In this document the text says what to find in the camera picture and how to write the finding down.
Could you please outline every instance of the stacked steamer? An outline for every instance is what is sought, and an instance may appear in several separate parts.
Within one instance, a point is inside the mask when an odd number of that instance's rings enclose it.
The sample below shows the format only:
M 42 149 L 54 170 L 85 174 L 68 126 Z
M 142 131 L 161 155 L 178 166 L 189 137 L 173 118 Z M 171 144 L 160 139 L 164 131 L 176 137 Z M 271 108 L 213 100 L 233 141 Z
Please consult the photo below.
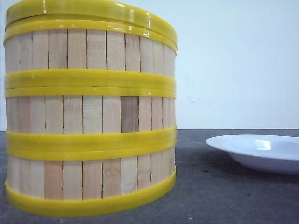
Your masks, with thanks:
M 7 11 L 7 197 L 49 216 L 131 209 L 175 182 L 176 33 L 139 8 L 25 0 Z

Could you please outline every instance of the wooden container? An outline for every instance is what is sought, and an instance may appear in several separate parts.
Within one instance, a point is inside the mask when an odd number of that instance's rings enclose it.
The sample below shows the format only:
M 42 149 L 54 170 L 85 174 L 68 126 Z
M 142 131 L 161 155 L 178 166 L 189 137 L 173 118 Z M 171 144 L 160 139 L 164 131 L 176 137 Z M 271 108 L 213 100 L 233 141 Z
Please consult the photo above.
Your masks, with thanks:
M 100 0 L 7 11 L 7 197 L 49 216 L 131 209 L 175 182 L 176 33 Z

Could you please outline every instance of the gray table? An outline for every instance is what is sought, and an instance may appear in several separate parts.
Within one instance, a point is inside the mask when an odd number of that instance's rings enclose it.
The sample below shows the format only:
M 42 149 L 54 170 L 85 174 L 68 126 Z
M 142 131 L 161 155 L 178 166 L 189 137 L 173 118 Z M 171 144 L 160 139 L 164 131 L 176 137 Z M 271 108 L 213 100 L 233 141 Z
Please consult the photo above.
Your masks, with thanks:
M 1 132 L 2 224 L 298 224 L 299 175 L 276 175 L 242 167 L 227 153 L 205 144 L 225 134 L 299 136 L 299 130 L 179 130 L 177 182 L 161 199 L 116 214 L 56 218 L 32 215 L 8 204 L 4 187 L 7 157 Z

